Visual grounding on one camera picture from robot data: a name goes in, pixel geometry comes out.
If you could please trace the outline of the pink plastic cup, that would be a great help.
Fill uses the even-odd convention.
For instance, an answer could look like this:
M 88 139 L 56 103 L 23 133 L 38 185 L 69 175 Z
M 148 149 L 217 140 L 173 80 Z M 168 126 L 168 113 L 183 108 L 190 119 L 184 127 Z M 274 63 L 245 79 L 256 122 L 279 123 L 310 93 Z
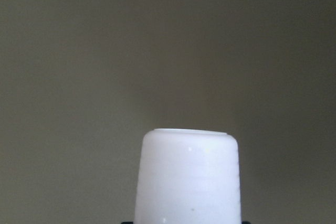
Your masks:
M 143 138 L 135 223 L 241 223 L 238 143 L 222 132 L 155 129 Z

